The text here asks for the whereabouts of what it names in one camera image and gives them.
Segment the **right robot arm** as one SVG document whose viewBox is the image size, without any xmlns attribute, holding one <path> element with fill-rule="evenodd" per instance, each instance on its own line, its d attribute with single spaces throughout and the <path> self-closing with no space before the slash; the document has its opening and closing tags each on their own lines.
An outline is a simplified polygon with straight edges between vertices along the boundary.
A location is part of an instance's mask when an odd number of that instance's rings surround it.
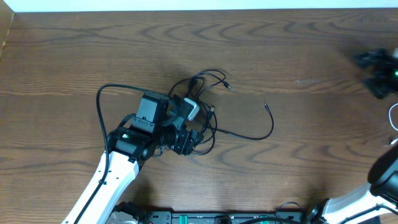
<svg viewBox="0 0 398 224">
<path fill-rule="evenodd" d="M 397 93 L 397 50 L 377 49 L 358 54 L 357 65 L 371 69 L 364 86 L 379 100 Z M 308 211 L 301 223 L 379 223 L 379 217 L 397 215 L 397 138 L 371 167 L 367 181 L 337 198 L 326 198 Z"/>
</svg>

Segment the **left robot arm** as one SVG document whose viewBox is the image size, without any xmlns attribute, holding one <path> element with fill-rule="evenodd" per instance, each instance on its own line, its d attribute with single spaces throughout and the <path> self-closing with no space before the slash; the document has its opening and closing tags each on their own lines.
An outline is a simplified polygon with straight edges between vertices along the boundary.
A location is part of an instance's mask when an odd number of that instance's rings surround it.
<svg viewBox="0 0 398 224">
<path fill-rule="evenodd" d="M 203 140 L 185 122 L 199 112 L 191 99 L 146 92 L 136 113 L 127 115 L 107 138 L 107 151 L 65 223 L 105 223 L 127 186 L 155 150 L 166 147 L 189 155 Z"/>
</svg>

